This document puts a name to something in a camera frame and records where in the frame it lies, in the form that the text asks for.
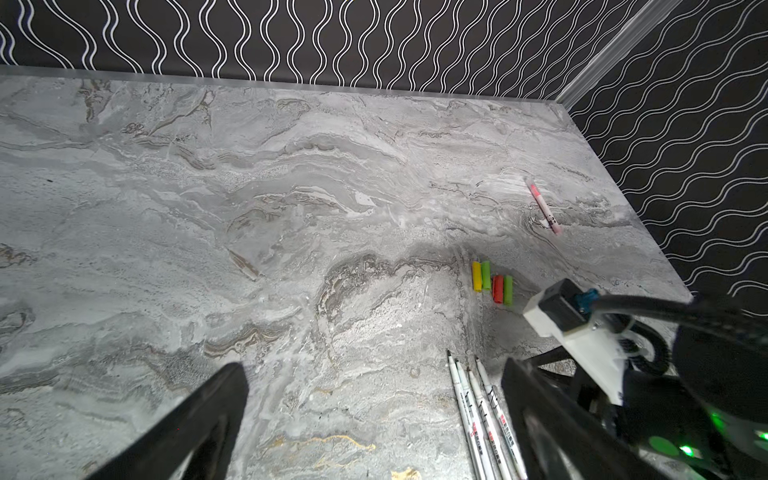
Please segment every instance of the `gray marble tabletop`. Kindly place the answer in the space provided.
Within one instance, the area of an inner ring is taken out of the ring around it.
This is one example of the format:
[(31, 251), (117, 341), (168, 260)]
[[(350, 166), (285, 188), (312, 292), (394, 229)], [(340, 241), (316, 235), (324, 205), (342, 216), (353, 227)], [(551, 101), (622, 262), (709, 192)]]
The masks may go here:
[[(556, 104), (21, 76), (0, 97), (0, 478), (84, 477), (228, 362), (250, 384), (231, 478), (471, 478), (446, 349), (498, 381), (554, 346), (520, 312), (566, 276), (688, 298)], [(472, 291), (475, 259), (512, 307)]]

